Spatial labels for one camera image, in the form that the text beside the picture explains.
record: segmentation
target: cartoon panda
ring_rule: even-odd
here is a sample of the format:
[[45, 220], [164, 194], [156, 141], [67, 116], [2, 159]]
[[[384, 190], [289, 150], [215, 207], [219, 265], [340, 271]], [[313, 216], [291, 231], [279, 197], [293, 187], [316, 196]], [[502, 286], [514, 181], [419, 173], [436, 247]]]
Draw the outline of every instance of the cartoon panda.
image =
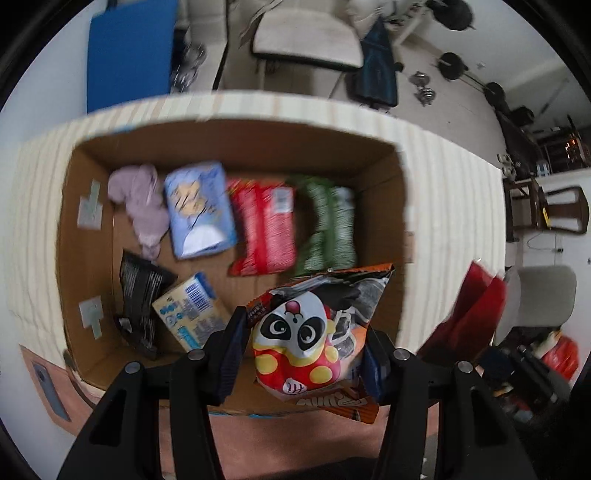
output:
[[[333, 337], [344, 332], [336, 334], [335, 319], [343, 317], [359, 292], [344, 285], [328, 287], [302, 293], [279, 305], [254, 327], [255, 366], [265, 388], [299, 395], [339, 380], [343, 354]], [[347, 322], [345, 335], [355, 341], [350, 329]]]

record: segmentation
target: cardboard box flap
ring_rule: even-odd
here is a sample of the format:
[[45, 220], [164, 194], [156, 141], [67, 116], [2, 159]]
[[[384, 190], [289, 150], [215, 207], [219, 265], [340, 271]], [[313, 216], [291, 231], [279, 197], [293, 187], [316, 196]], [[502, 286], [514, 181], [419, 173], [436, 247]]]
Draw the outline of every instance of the cardboard box flap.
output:
[[105, 166], [152, 163], [173, 170], [206, 160], [226, 171], [356, 175], [391, 155], [391, 144], [336, 130], [259, 120], [209, 120], [149, 125], [85, 142]]
[[[73, 153], [63, 186], [57, 245], [57, 281], [66, 339], [81, 375], [87, 373], [121, 343], [121, 337], [114, 328], [102, 328], [102, 335], [95, 338], [92, 327], [84, 325], [80, 312], [80, 302], [100, 297], [103, 310], [101, 326], [112, 322], [113, 209], [107, 198], [108, 180], [107, 169], [83, 151], [76, 150]], [[98, 202], [102, 204], [102, 218], [99, 230], [78, 226], [80, 202], [89, 197], [93, 181], [100, 185]]]

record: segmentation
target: green snack package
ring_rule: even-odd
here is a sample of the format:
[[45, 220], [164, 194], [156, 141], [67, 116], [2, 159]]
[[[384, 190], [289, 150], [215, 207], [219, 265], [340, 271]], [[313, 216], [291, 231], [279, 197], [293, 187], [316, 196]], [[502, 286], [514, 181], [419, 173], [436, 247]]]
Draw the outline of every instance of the green snack package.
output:
[[357, 262], [353, 246], [353, 191], [345, 187], [331, 189], [335, 205], [335, 251], [333, 265], [335, 270], [352, 268]]
[[296, 276], [353, 267], [353, 192], [317, 177], [298, 177], [294, 184], [310, 198], [316, 213], [314, 233], [298, 252]]

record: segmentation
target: chair seat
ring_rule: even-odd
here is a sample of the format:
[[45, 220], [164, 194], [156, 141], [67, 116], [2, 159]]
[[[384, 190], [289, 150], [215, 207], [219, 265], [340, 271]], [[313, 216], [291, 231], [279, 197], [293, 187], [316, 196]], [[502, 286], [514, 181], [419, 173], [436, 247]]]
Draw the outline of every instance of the chair seat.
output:
[[263, 15], [252, 40], [252, 54], [350, 71], [363, 66], [355, 30], [323, 12], [276, 8]]

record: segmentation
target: blue mat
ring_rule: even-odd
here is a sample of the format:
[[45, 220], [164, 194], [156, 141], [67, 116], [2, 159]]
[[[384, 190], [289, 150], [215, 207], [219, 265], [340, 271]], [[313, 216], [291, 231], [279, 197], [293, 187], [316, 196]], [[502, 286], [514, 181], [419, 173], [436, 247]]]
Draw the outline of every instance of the blue mat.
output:
[[177, 0], [123, 5], [90, 22], [86, 109], [170, 93]]

